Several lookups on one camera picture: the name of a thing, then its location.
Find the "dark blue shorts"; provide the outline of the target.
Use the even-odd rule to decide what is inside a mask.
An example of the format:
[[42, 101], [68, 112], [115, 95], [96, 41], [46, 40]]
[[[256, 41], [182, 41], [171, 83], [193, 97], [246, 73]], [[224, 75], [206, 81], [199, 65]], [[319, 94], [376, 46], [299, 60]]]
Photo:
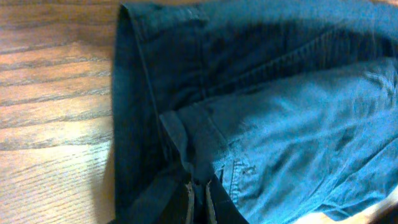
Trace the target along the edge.
[[340, 221], [397, 188], [397, 8], [370, 1], [123, 3], [112, 74], [116, 216], [188, 174], [248, 223]]

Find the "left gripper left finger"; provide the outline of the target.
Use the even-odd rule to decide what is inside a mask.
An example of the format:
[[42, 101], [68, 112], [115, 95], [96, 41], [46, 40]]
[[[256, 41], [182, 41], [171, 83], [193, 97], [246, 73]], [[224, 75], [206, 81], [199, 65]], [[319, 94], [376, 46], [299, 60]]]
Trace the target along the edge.
[[110, 224], [187, 223], [189, 197], [192, 195], [190, 175], [158, 177]]

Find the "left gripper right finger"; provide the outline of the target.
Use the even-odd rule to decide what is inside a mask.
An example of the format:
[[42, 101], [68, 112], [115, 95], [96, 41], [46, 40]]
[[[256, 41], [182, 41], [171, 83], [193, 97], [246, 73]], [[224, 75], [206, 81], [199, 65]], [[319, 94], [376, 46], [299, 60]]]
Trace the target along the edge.
[[219, 179], [206, 185], [206, 215], [209, 224], [248, 224], [240, 214]]

